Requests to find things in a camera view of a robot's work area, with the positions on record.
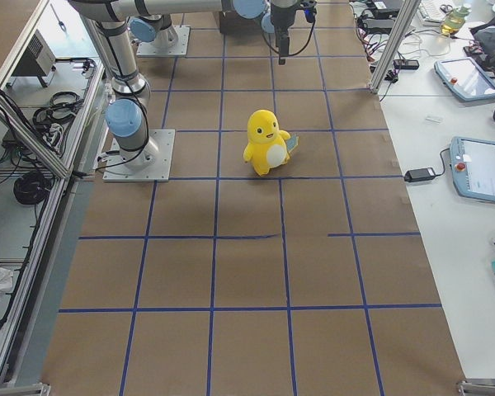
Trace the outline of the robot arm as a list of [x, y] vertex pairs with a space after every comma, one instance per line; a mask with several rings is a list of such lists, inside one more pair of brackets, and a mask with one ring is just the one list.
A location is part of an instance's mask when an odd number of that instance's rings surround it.
[[[257, 1], [69, 1], [83, 17], [97, 22], [124, 22], [128, 17], [196, 12], [241, 14], [242, 7], [254, 7]], [[274, 26], [279, 65], [290, 57], [289, 29], [301, 1], [270, 1], [271, 24]]]
[[157, 180], [161, 163], [158, 132], [149, 123], [151, 87], [139, 71], [131, 44], [129, 22], [138, 13], [120, 9], [117, 1], [72, 1], [80, 17], [92, 26], [92, 41], [108, 71], [114, 100], [107, 105], [105, 122], [117, 143], [113, 163], [97, 170], [112, 181]]

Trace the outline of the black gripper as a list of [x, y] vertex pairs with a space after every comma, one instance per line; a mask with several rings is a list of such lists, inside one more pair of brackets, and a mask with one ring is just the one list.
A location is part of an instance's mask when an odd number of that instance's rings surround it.
[[[295, 23], [295, 13], [299, 9], [296, 0], [270, 0], [271, 23], [276, 35], [279, 56], [288, 56], [290, 52], [289, 29]], [[285, 58], [278, 58], [279, 65], [285, 65]]]

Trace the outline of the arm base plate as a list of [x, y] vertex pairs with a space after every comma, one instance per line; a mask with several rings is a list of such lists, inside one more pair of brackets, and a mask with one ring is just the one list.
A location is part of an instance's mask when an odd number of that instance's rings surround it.
[[138, 33], [137, 56], [140, 58], [164, 58], [186, 56], [191, 28], [186, 25], [169, 26], [167, 29]]
[[167, 182], [170, 176], [175, 130], [153, 129], [149, 131], [149, 141], [144, 150], [136, 153], [121, 151], [115, 138], [111, 150], [116, 155], [107, 159], [103, 168], [104, 182]]

